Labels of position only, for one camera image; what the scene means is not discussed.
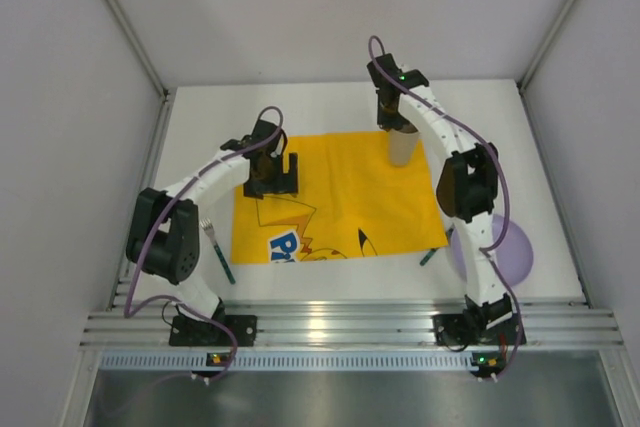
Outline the fork with teal handle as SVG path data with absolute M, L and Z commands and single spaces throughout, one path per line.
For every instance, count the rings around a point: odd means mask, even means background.
M 231 271 L 231 268 L 230 268 L 229 263 L 228 263 L 228 261 L 226 259 L 226 256 L 224 255 L 224 253 L 223 253 L 223 251 L 222 251 L 222 249 L 220 247 L 220 244 L 219 244 L 219 242 L 217 240 L 215 229 L 214 229 L 214 226 L 213 226 L 211 220 L 209 218 L 203 218 L 203 219 L 201 219 L 199 221 L 199 225 L 200 225 L 200 228 L 205 233 L 205 235 L 207 236 L 207 238 L 209 239 L 209 241 L 210 241 L 210 243 L 211 243 L 211 245 L 212 245 L 212 247 L 214 249 L 214 252 L 215 252 L 215 254 L 216 254 L 216 256 L 217 256 L 217 258 L 218 258 L 218 260 L 219 260 L 219 262 L 221 264 L 221 267 L 224 270 L 224 273 L 225 273 L 225 275 L 227 277 L 227 280 L 229 281 L 229 283 L 231 285 L 235 285 L 236 284 L 235 276 L 234 276 L 233 272 Z

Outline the purple plastic plate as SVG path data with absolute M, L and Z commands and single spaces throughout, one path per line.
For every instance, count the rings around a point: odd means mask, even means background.
M 463 258 L 459 235 L 452 230 L 449 236 L 454 267 L 458 276 L 466 280 L 466 266 Z M 497 256 L 497 267 L 511 287 L 522 283 L 533 268 L 534 251 L 529 237 L 514 221 L 509 227 L 503 242 L 494 251 Z

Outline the spoon with teal handle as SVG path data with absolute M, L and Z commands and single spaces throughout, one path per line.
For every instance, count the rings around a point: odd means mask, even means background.
M 431 260 L 431 258 L 435 255 L 435 253 L 438 251 L 437 248 L 434 249 L 430 249 L 426 252 L 426 254 L 424 255 L 424 257 L 420 260 L 419 265 L 420 266 L 425 266 L 427 262 L 429 262 Z

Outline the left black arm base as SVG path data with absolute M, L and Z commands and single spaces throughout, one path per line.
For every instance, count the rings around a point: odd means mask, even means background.
M 223 325 L 234 335 L 239 347 L 252 347 L 257 323 L 254 315 L 227 315 Z M 178 314 L 172 319 L 168 343 L 172 347 L 231 347 L 232 339 L 219 327 Z

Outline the beige paper cup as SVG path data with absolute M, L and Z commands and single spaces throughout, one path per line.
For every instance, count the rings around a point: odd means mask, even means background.
M 389 161 L 394 167 L 404 167 L 409 164 L 420 138 L 418 130 L 412 125 L 406 125 L 388 133 Z

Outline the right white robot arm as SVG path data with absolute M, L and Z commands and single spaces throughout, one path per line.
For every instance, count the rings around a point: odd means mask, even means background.
M 482 332 L 510 319 L 511 296 L 489 255 L 502 238 L 493 231 L 494 201 L 504 180 L 497 151 L 444 111 L 420 71 L 402 71 L 390 53 L 372 58 L 367 69 L 376 89 L 379 127 L 415 128 L 443 163 L 435 192 L 460 241 L 467 323 Z

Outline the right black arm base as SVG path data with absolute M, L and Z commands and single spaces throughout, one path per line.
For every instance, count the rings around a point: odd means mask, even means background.
M 521 342 L 526 342 L 524 329 L 516 318 L 479 333 L 468 325 L 462 314 L 438 314 L 433 317 L 433 327 L 436 345 L 453 350 L 471 346 L 514 346 L 519 335 L 522 335 Z

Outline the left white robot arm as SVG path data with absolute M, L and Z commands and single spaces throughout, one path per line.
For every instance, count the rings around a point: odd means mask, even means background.
M 167 301 L 195 321 L 220 322 L 223 301 L 203 278 L 200 215 L 239 187 L 255 199 L 298 191 L 297 155 L 286 155 L 282 123 L 258 119 L 250 134 L 223 143 L 213 157 L 163 189 L 142 190 L 129 227 L 126 258 L 133 265 L 125 316 Z

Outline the yellow cartoon cloth placemat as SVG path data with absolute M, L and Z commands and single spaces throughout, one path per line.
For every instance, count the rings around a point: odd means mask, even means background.
M 393 166 L 384 132 L 297 136 L 297 194 L 235 191 L 231 260 L 266 264 L 399 255 L 444 247 L 424 148 Z

